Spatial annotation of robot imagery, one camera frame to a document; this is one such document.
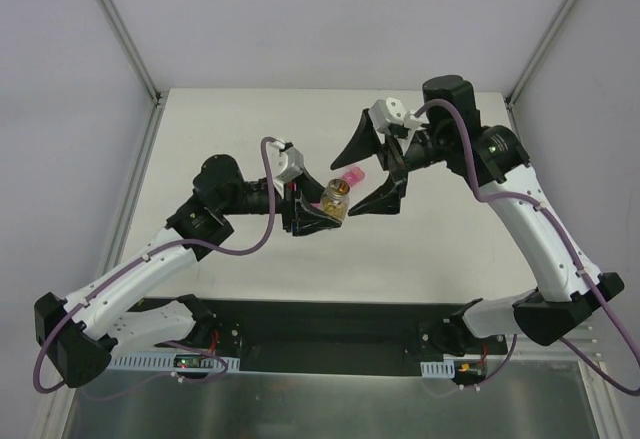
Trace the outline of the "clear bottle with yellow pills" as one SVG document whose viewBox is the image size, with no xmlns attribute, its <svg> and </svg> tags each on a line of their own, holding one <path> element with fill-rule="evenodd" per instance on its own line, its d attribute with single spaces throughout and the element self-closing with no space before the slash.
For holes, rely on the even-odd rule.
<svg viewBox="0 0 640 439">
<path fill-rule="evenodd" d="M 349 194 L 346 196 L 335 196 L 328 194 L 326 188 L 327 186 L 321 197 L 320 208 L 325 214 L 339 222 L 343 222 L 349 209 Z"/>
</svg>

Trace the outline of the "pink weekly pill organizer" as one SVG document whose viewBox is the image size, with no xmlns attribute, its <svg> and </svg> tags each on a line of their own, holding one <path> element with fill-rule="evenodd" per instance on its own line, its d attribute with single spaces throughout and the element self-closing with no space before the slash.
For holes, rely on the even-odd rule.
<svg viewBox="0 0 640 439">
<path fill-rule="evenodd" d="M 342 178 L 345 181 L 347 181 L 348 184 L 350 185 L 350 192 L 351 192 L 352 188 L 358 185 L 360 182 L 362 182 L 365 179 L 365 177 L 366 177 L 365 173 L 359 167 L 354 167 L 347 170 L 341 176 L 335 177 L 335 178 Z M 321 209 L 320 203 L 312 204 L 312 205 L 317 207 L 318 209 Z"/>
</svg>

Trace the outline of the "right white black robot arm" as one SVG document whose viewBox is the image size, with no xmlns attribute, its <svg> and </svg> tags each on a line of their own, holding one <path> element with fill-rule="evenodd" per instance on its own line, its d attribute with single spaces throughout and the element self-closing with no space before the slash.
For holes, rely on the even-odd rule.
<svg viewBox="0 0 640 439">
<path fill-rule="evenodd" d="M 502 221 L 536 286 L 516 296 L 467 303 L 429 331 L 431 344 L 462 356 L 487 337 L 502 334 L 522 334 L 541 346 L 555 343 L 618 295 L 622 279 L 602 271 L 579 249 L 550 206 L 515 133 L 482 124 L 469 81 L 459 75 L 435 77 L 423 83 L 422 95 L 424 104 L 416 111 L 388 98 L 362 112 L 331 167 L 374 156 L 388 177 L 352 206 L 350 215 L 398 214 L 410 173 L 445 163 Z"/>
</svg>

